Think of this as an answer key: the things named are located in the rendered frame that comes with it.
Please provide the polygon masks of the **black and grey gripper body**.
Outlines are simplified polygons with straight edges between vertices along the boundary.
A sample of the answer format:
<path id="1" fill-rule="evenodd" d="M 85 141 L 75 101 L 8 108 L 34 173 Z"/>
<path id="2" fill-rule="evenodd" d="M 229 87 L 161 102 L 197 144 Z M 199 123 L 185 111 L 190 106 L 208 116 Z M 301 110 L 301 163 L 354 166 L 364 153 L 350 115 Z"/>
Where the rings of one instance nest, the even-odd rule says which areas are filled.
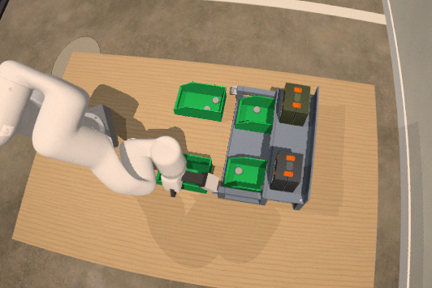
<path id="1" fill-rule="evenodd" d="M 183 175 L 184 174 L 182 174 L 181 176 Z M 183 184 L 183 181 L 181 181 L 182 178 L 181 176 L 176 179 L 168 179 L 162 176 L 162 185 L 164 189 L 166 191 L 169 191 L 170 189 L 174 189 L 176 192 L 180 192 Z"/>

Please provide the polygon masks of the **grey metal shelf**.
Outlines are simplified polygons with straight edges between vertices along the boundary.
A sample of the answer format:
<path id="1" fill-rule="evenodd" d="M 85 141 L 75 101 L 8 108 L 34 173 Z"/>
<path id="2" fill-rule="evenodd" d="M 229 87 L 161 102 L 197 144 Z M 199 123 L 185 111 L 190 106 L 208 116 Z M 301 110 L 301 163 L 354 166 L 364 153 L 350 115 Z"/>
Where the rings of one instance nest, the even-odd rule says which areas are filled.
<path id="1" fill-rule="evenodd" d="M 231 91 L 232 94 L 237 95 L 237 101 L 231 127 L 231 135 L 227 148 L 227 156 L 222 174 L 222 187 L 218 186 L 217 191 L 212 192 L 212 195 L 218 196 L 220 199 L 259 205 L 266 205 L 267 200 L 279 202 L 284 201 L 284 203 L 295 203 L 294 210 L 300 210 L 309 201 L 311 192 L 318 122 L 319 86 L 317 87 L 314 95 L 310 94 L 309 115 L 306 118 L 304 126 L 296 126 L 279 122 L 283 97 L 282 89 L 277 88 L 276 92 L 238 85 L 233 86 Z M 243 93 L 276 98 L 274 107 L 274 121 L 271 134 L 240 130 L 235 127 L 240 98 L 246 97 L 243 96 Z M 304 154 L 300 184 L 297 186 L 294 192 L 276 191 L 270 189 L 274 161 L 279 150 Z M 223 186 L 228 159 L 234 157 L 252 157 L 256 159 L 267 160 L 266 175 L 262 193 Z"/>

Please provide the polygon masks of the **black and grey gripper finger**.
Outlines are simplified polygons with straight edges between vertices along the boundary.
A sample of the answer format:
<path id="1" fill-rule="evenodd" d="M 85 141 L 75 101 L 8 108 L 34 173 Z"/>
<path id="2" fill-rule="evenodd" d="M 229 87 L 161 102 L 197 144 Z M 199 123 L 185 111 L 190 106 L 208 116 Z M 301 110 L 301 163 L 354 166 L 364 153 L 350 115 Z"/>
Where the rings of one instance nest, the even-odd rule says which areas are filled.
<path id="1" fill-rule="evenodd" d="M 184 189 L 184 185 L 182 184 L 181 189 Z M 171 189 L 171 197 L 175 197 L 176 192 L 174 190 Z"/>

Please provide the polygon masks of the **dark grey case with orange latches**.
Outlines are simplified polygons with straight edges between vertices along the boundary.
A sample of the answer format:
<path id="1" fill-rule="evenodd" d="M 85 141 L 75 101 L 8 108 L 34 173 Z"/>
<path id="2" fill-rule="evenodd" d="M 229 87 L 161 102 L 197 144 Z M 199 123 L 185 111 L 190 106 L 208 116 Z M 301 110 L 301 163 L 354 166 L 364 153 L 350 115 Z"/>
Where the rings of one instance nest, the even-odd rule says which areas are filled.
<path id="1" fill-rule="evenodd" d="M 275 173 L 271 179 L 271 190 L 294 192 L 300 183 L 303 156 L 301 153 L 278 151 L 274 161 Z"/>

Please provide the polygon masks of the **green bin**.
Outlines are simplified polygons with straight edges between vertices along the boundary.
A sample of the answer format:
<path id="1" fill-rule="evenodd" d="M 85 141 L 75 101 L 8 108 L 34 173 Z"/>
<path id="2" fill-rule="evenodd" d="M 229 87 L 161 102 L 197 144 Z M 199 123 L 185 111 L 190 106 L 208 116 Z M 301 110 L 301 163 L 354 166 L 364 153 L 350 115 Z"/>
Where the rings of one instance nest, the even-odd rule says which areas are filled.
<path id="1" fill-rule="evenodd" d="M 218 104 L 213 103 L 214 97 L 219 99 Z M 226 98 L 227 87 L 195 82 L 183 84 L 179 86 L 175 113 L 221 122 Z M 205 106 L 209 106 L 210 110 L 205 110 Z"/>
<path id="2" fill-rule="evenodd" d="M 259 96 L 242 98 L 235 122 L 237 129 L 271 134 L 275 101 L 274 98 Z M 255 106 L 261 109 L 258 114 L 253 112 Z"/>
<path id="3" fill-rule="evenodd" d="M 260 187 L 264 185 L 266 165 L 266 160 L 250 157 L 230 158 L 227 163 L 223 186 L 235 186 L 231 188 L 262 193 Z M 235 173 L 237 167 L 242 168 L 242 174 Z"/>
<path id="4" fill-rule="evenodd" d="M 212 170 L 212 166 L 213 166 L 211 158 L 199 157 L 199 156 L 194 156 L 194 155 L 185 154 L 185 153 L 183 153 L 183 155 L 185 156 L 186 161 L 187 161 L 186 171 L 191 171 L 191 172 L 195 172 L 195 173 L 199 173 L 199 174 L 204 173 L 204 172 L 208 172 L 211 174 L 211 170 Z M 160 174 L 159 171 L 158 171 L 156 179 L 157 179 L 157 183 L 159 185 L 162 185 L 162 175 Z M 190 184 L 192 184 L 192 185 L 190 185 Z M 195 192 L 200 192 L 200 193 L 205 193 L 205 194 L 207 193 L 207 190 L 198 187 L 199 184 L 188 183 L 188 182 L 183 181 L 183 185 L 184 185 L 184 190 L 195 191 Z"/>

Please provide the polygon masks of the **olive green case with orange latches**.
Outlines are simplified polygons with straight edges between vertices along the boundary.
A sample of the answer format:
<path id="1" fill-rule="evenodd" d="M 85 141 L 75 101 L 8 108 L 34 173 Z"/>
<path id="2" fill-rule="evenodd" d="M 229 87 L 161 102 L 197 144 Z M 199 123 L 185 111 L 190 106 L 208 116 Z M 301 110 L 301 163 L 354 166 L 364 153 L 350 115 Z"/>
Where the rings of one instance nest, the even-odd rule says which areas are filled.
<path id="1" fill-rule="evenodd" d="M 309 114 L 309 99 L 310 86 L 286 83 L 279 122 L 304 126 Z"/>

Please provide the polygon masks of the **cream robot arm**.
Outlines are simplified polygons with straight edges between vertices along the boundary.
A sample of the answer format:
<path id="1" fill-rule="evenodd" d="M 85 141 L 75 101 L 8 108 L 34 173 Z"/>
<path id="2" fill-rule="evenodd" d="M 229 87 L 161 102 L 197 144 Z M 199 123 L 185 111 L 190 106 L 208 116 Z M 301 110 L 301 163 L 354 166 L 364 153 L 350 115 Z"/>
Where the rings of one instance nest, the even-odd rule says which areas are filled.
<path id="1" fill-rule="evenodd" d="M 34 149 L 42 156 L 86 166 L 109 189 L 130 196 L 145 196 L 154 191 L 157 181 L 153 163 L 168 179 L 184 173 L 183 152 L 179 142 L 170 136 L 127 139 L 119 146 L 120 161 L 105 134 L 103 121 L 96 114 L 86 113 L 89 101 L 85 90 L 55 75 L 17 61 L 3 62 L 0 146 L 15 134 L 32 137 Z M 191 171 L 181 178 L 209 192 L 217 191 L 218 180 L 208 172 Z"/>

